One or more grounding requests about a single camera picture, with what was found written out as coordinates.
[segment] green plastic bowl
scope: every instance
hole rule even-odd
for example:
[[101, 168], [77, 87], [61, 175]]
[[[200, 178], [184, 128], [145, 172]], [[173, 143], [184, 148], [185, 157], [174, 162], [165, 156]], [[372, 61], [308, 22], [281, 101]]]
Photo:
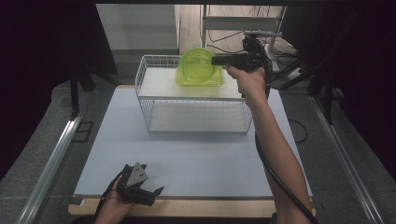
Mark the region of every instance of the green plastic bowl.
[[213, 51], [202, 48], [184, 53], [177, 68], [177, 83], [182, 86], [222, 85], [222, 69], [211, 64], [213, 56]]

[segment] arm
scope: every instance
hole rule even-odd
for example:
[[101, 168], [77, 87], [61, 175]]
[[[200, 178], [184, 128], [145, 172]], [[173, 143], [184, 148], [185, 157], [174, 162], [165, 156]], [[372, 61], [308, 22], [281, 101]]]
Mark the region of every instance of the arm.
[[113, 188], [108, 193], [106, 201], [103, 204], [100, 213], [95, 220], [95, 224], [118, 224], [128, 215], [129, 211], [134, 207], [135, 203], [123, 202], [116, 187], [119, 179], [114, 183]]
[[[267, 102], [264, 69], [259, 68], [255, 72], [247, 74], [235, 67], [229, 67], [227, 72], [236, 79], [239, 91], [245, 94], [245, 100], [251, 110], [256, 132], [266, 159], [286, 186], [311, 210], [303, 170], [280, 131]], [[277, 224], [309, 223], [309, 220], [274, 179], [272, 177], [267, 179], [274, 195]]]

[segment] white table surface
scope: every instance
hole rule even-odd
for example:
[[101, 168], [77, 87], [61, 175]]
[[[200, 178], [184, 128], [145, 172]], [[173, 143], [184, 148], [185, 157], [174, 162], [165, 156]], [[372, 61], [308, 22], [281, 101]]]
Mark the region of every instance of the white table surface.
[[[291, 149], [301, 162], [278, 91], [269, 104]], [[125, 164], [146, 164], [142, 189], [164, 186], [161, 196], [176, 198], [271, 198], [254, 141], [247, 134], [149, 133], [135, 90], [117, 88], [75, 195], [97, 197]]]

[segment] black cable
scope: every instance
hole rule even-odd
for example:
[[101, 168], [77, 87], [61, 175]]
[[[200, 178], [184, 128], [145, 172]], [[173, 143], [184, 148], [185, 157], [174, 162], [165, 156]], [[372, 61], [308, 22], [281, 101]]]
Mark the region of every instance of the black cable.
[[288, 119], [288, 121], [292, 121], [292, 122], [295, 122], [295, 123], [299, 124], [299, 125], [304, 129], [304, 132], [305, 132], [305, 137], [304, 137], [302, 140], [298, 140], [298, 141], [294, 140], [294, 142], [295, 142], [295, 143], [302, 143], [302, 142], [304, 142], [304, 141], [308, 138], [308, 130], [306, 129], [306, 127], [305, 127], [300, 121], [298, 121], [298, 120], [295, 120], [295, 119]]
[[[207, 11], [207, 15], [210, 16], [210, 5], [209, 5], [209, 10]], [[210, 39], [210, 41], [212, 41], [212, 43], [216, 43], [216, 42], [218, 42], [218, 41], [220, 41], [220, 40], [227, 39], [227, 38], [230, 38], [230, 37], [232, 37], [232, 36], [234, 36], [234, 35], [239, 35], [239, 34], [241, 34], [241, 33], [244, 33], [243, 31], [240, 31], [240, 32], [237, 32], [237, 33], [235, 33], [235, 34], [227, 35], [227, 36], [224, 36], [224, 37], [222, 37], [222, 38], [220, 38], [220, 39], [213, 40], [213, 39], [212, 39], [212, 36], [210, 35], [210, 30], [207, 31], [207, 32], [208, 32], [208, 34], [209, 34], [209, 39]]]
[[220, 5], [220, 10], [222, 11], [222, 13], [223, 13], [224, 16], [225, 16], [225, 12], [222, 10], [222, 5]]
[[105, 192], [102, 194], [102, 197], [100, 198], [99, 204], [96, 207], [96, 211], [95, 211], [95, 219], [99, 216], [100, 210], [103, 207], [103, 204], [105, 203], [107, 194], [111, 191], [111, 189], [113, 188], [114, 183], [116, 183], [117, 179], [120, 178], [120, 176], [122, 175], [122, 173], [124, 172], [124, 170], [122, 169], [122, 171], [117, 174], [116, 178], [114, 178], [110, 184], [108, 185], [107, 189], [105, 190]]
[[[264, 59], [264, 70], [267, 72], [267, 74], [271, 74], [271, 72], [268, 73], [269, 70], [269, 64], [271, 60], [268, 59], [267, 55], [265, 54], [265, 51], [263, 50], [262, 47], [262, 42], [260, 40], [255, 40], [254, 43], [259, 45], [259, 49], [262, 55], [262, 58]], [[266, 86], [265, 86], [265, 93], [266, 97], [268, 98], [269, 96], [269, 76], [265, 76], [266, 80]], [[282, 182], [282, 180], [277, 176], [275, 171], [272, 169], [271, 165], [265, 158], [264, 152], [262, 151], [262, 145], [260, 144], [259, 136], [257, 135], [257, 132], [255, 132], [254, 139], [256, 142], [256, 148], [259, 153], [260, 159], [262, 160], [262, 164], [264, 165], [265, 169], [268, 171], [268, 173], [271, 175], [271, 177], [275, 180], [275, 182], [279, 185], [279, 187], [289, 196], [289, 198], [300, 208], [300, 210], [306, 215], [306, 217], [309, 219], [309, 221], [313, 224], [318, 224], [317, 219], [312, 215], [311, 211], [309, 211], [305, 205], [291, 192], [291, 190]]]
[[305, 207], [305, 205], [291, 192], [290, 189], [282, 182], [282, 180], [276, 175], [275, 171], [271, 167], [268, 160], [265, 158], [264, 152], [262, 151], [262, 145], [260, 144], [259, 136], [257, 133], [254, 135], [254, 139], [256, 142], [256, 148], [259, 153], [260, 159], [262, 159], [262, 164], [265, 169], [268, 171], [268, 174], [275, 180], [275, 182], [279, 185], [279, 187], [289, 196], [289, 198], [297, 205], [298, 208], [305, 214], [305, 216], [309, 219], [309, 221], [313, 224], [318, 224], [317, 219], [312, 215], [312, 213]]
[[219, 49], [219, 50], [221, 50], [221, 51], [223, 51], [223, 52], [226, 52], [226, 53], [240, 53], [240, 52], [243, 52], [243, 50], [239, 50], [239, 51], [236, 51], [236, 52], [230, 52], [230, 51], [227, 51], [227, 50], [225, 50], [225, 49], [218, 48], [218, 47], [213, 46], [213, 45], [206, 45], [206, 46], [207, 46], [207, 47], [210, 47], [210, 48], [214, 48], [214, 49]]
[[247, 14], [247, 15], [249, 15], [251, 11], [253, 11], [253, 12], [254, 12], [254, 9], [255, 9], [255, 8], [256, 8], [256, 6], [253, 6], [253, 7], [251, 8], [251, 10], [248, 12], [248, 14]]
[[235, 33], [235, 34], [227, 35], [227, 36], [224, 36], [224, 37], [222, 37], [222, 38], [220, 38], [220, 39], [213, 40], [212, 37], [210, 36], [210, 31], [209, 31], [209, 39], [210, 39], [213, 43], [216, 43], [216, 42], [218, 42], [218, 41], [220, 41], [220, 40], [227, 39], [227, 38], [230, 38], [230, 37], [232, 37], [232, 36], [234, 36], [234, 35], [239, 35], [239, 34], [242, 34], [242, 33], [244, 33], [244, 32], [243, 32], [243, 31], [240, 31], [240, 32], [237, 32], [237, 33]]
[[256, 17], [259, 17], [260, 8], [262, 8], [262, 6], [259, 6], [259, 10], [257, 11], [257, 15], [256, 15]]

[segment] wire basket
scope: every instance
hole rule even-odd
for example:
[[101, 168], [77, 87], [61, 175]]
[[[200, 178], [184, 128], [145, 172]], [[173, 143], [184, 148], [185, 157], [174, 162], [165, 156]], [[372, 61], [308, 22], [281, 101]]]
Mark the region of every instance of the wire basket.
[[135, 79], [136, 95], [150, 132], [247, 133], [252, 117], [236, 81], [220, 87], [181, 87], [180, 56], [145, 55]]

